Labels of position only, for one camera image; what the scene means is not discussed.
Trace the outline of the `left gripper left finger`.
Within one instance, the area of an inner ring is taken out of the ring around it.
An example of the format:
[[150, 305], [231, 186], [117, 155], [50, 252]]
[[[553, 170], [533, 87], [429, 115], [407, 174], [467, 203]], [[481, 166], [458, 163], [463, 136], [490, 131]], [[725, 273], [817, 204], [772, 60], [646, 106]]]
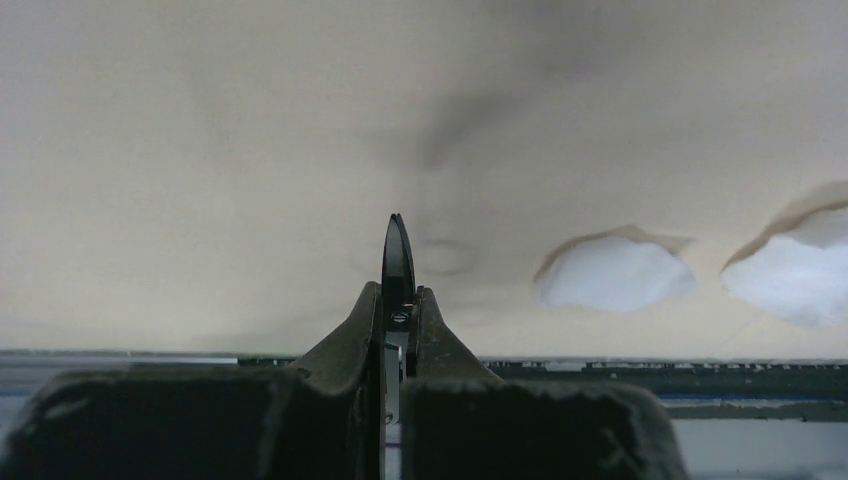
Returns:
[[380, 479], [379, 286], [296, 361], [56, 376], [6, 428], [5, 479]]

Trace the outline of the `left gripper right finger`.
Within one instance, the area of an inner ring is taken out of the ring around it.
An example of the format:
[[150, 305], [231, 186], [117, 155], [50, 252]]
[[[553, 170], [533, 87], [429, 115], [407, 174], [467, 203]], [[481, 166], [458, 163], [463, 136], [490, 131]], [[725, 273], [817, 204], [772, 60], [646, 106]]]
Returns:
[[401, 387], [404, 479], [686, 479], [669, 415], [621, 382], [505, 381], [423, 287]]

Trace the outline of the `beige cloth wrap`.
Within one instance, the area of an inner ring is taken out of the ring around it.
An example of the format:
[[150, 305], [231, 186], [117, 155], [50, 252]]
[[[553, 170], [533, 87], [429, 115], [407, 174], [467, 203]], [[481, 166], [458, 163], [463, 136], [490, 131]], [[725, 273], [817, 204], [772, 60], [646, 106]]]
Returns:
[[[843, 1], [5, 1], [1, 344], [298, 353], [379, 275], [485, 356], [841, 359], [728, 259], [847, 182]], [[691, 240], [697, 285], [548, 307], [574, 237]]]

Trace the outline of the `white gauze pad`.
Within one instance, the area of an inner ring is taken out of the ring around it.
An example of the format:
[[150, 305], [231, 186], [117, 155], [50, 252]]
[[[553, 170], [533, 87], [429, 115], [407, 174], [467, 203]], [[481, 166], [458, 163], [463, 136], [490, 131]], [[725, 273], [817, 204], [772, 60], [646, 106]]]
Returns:
[[574, 237], [553, 250], [534, 276], [538, 302], [632, 313], [696, 288], [680, 257], [689, 238], [650, 233], [635, 224]]
[[793, 325], [845, 325], [847, 182], [793, 199], [728, 259], [719, 278], [731, 297]]

